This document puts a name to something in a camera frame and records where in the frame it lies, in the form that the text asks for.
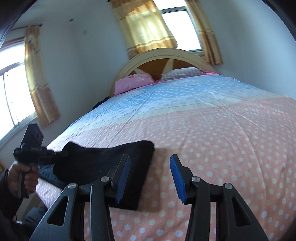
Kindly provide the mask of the left forearm dark sleeve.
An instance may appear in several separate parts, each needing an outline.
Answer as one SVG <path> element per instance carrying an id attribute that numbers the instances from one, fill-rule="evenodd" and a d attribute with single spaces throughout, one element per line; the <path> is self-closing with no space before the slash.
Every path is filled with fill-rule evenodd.
<path id="1" fill-rule="evenodd" d="M 6 169 L 1 175 L 1 240 L 20 240 L 12 223 L 23 200 L 10 192 L 7 182 L 8 172 Z"/>

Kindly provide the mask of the person's left hand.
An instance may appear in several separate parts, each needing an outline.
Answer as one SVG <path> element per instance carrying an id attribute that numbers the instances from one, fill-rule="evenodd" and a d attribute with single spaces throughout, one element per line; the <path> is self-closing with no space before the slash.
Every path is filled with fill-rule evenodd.
<path id="1" fill-rule="evenodd" d="M 9 168 L 7 184 L 13 196 L 21 198 L 22 189 L 27 195 L 36 191 L 38 185 L 39 170 L 36 166 L 26 166 L 17 161 Z"/>

